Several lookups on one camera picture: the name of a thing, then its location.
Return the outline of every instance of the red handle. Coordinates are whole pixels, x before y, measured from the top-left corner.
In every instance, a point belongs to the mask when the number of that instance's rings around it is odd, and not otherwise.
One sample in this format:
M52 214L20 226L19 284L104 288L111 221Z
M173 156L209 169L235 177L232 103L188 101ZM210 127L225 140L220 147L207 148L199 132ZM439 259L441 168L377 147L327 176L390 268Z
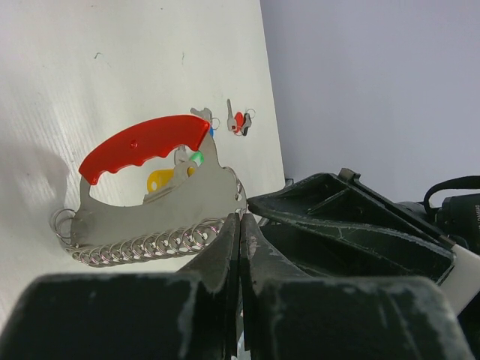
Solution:
M96 185L105 171L117 173L129 165L138 167L148 159L166 158L176 147L198 151L210 124L194 115L173 115L141 122L102 142L80 165L79 172Z

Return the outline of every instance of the handle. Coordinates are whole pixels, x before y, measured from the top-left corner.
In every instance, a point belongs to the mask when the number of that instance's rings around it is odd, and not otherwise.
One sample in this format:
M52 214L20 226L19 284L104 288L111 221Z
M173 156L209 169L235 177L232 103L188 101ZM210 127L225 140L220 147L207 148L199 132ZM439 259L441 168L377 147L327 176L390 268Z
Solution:
M129 165L141 166L148 159L166 158L176 147L198 151L210 124L194 115L173 115L141 122L102 142L80 165L79 172L90 185L101 174L115 174Z

